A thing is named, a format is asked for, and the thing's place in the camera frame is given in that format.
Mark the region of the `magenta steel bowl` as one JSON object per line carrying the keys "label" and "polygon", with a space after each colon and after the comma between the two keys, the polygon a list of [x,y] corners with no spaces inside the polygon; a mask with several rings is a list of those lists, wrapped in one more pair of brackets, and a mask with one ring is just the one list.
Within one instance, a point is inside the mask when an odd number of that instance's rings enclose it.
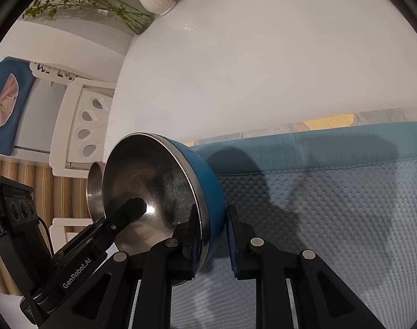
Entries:
{"label": "magenta steel bowl", "polygon": [[93,221],[104,217],[104,205],[102,199],[102,181],[104,175],[104,163],[94,162],[87,176],[87,206]]}

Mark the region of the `blue steel bowl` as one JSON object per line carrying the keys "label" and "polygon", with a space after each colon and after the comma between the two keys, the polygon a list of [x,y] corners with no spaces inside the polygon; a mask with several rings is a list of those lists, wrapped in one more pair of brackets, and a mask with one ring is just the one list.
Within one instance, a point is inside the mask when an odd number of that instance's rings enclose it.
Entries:
{"label": "blue steel bowl", "polygon": [[176,227],[197,209],[199,272],[213,256],[224,229],[225,198],[212,168],[193,149],[167,137],[134,133],[113,148],[104,167],[104,214],[125,201],[142,198],[145,214],[116,236],[116,247],[130,255],[148,251],[172,237]]}

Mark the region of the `white chair near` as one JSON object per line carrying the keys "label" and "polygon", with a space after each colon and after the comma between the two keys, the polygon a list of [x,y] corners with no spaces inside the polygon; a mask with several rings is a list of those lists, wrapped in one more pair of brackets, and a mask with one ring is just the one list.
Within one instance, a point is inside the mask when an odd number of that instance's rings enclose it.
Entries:
{"label": "white chair near", "polygon": [[66,228],[85,228],[92,223],[93,220],[90,218],[54,218],[49,228],[54,253],[57,253],[65,244],[78,235],[78,232],[68,232]]}

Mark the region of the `white chair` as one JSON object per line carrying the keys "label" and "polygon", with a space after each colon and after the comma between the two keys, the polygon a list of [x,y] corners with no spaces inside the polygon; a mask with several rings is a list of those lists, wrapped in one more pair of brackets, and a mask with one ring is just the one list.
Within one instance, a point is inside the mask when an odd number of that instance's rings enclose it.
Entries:
{"label": "white chair", "polygon": [[65,91],[50,149],[56,177],[86,178],[103,161],[107,124],[116,85],[76,78]]}
{"label": "white chair", "polygon": [[54,253],[57,253],[65,244],[78,235],[78,232],[68,232],[66,228],[85,228],[92,223],[93,220],[90,218],[54,218],[49,228]]}

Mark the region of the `white chair far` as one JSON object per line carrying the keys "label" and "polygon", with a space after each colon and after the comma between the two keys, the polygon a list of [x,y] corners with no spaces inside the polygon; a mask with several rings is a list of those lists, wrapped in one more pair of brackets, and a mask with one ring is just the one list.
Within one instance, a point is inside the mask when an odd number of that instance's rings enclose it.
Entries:
{"label": "white chair far", "polygon": [[116,85],[76,78],[65,91],[50,149],[56,177],[86,178],[103,161],[107,124]]}

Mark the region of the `light blue quilted mat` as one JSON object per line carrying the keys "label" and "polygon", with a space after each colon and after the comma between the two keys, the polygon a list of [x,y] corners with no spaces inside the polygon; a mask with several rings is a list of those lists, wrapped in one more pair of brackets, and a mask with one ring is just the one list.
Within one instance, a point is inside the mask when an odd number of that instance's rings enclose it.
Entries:
{"label": "light blue quilted mat", "polygon": [[311,249],[386,328],[417,321],[417,122],[196,147],[257,236]]}

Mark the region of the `blue cushion pink pattern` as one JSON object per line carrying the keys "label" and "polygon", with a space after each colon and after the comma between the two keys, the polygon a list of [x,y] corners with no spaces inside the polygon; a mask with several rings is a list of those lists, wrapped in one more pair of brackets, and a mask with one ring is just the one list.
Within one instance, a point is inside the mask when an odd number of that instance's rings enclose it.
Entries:
{"label": "blue cushion pink pattern", "polygon": [[6,57],[0,62],[0,155],[10,156],[35,83],[29,63]]}

